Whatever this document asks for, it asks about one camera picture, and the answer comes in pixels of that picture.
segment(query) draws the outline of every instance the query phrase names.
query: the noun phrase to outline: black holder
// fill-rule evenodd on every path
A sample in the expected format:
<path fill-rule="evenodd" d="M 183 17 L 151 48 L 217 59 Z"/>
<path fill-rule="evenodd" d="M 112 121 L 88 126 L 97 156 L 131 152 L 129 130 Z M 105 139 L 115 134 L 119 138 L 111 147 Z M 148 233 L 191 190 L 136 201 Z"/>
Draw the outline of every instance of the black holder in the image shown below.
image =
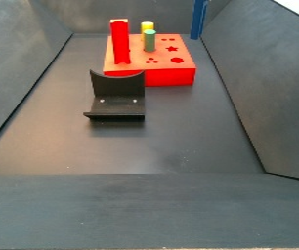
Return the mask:
<path fill-rule="evenodd" d="M 113 77 L 100 75 L 92 70 L 90 83 L 94 98 L 89 119 L 145 119 L 145 72 Z"/>

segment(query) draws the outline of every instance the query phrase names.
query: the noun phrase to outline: gray floor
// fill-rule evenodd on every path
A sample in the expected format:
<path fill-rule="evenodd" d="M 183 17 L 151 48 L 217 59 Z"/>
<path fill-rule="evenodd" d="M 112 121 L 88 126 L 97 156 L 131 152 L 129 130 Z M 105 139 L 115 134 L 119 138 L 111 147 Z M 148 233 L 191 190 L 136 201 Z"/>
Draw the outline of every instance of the gray floor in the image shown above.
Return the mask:
<path fill-rule="evenodd" d="M 104 44 L 74 36 L 0 134 L 0 249 L 299 247 L 299 181 L 264 174 L 201 42 L 143 124 L 82 116 Z"/>
<path fill-rule="evenodd" d="M 0 175 L 263 173 L 208 53 L 187 37 L 195 86 L 147 88 L 144 123 L 89 122 L 105 38 L 72 38 L 0 135 Z"/>

